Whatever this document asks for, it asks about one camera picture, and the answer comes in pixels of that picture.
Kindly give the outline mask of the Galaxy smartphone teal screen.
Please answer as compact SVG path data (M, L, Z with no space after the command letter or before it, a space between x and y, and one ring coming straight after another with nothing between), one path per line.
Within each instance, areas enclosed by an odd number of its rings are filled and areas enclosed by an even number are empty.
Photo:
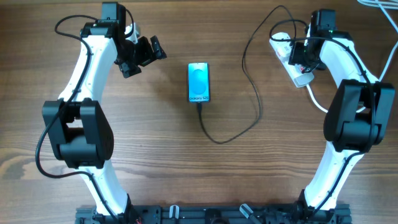
M210 101L210 73L206 62L188 64L188 101L202 103Z

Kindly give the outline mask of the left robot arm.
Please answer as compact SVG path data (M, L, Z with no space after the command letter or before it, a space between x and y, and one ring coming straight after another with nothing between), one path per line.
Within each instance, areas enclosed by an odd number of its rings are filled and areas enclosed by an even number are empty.
M88 17L77 40L81 50L68 85L42 107L41 138L49 139L70 175L83 178L96 202L77 211L78 223L137 223L139 215L113 169L114 134L101 99L113 65L129 78L167 55L156 36L141 36L130 11L118 2L104 2L100 18Z

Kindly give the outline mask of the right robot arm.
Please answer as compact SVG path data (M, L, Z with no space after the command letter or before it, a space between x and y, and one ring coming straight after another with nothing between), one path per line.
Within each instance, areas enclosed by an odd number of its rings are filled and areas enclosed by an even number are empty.
M336 12L313 11L306 36L295 39L289 64L302 73L328 69L338 89L326 113L326 149L304 197L314 217L336 207L336 198L354 165L386 133L395 89L369 73L352 37L338 31Z

